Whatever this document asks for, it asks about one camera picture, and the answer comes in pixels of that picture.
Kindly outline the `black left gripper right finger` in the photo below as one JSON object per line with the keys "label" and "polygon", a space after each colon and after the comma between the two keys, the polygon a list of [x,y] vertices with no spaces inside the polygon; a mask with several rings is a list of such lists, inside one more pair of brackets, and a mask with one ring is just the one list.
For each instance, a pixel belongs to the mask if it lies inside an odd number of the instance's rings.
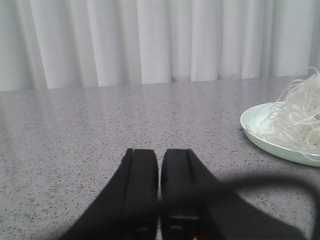
{"label": "black left gripper right finger", "polygon": [[[191,149],[168,149],[161,170],[163,200],[219,181]],[[296,227],[257,209],[235,191],[221,202],[180,207],[160,217],[164,240],[301,240]]]}

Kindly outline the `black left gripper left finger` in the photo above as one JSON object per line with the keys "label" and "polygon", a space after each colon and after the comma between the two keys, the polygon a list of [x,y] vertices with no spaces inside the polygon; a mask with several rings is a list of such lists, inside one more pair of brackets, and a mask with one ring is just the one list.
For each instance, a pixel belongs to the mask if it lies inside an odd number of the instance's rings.
{"label": "black left gripper left finger", "polygon": [[129,214],[136,206],[158,200],[159,172],[151,149],[127,149],[121,163],[99,195],[64,233],[62,240],[154,240],[158,216],[107,227],[116,217]]}

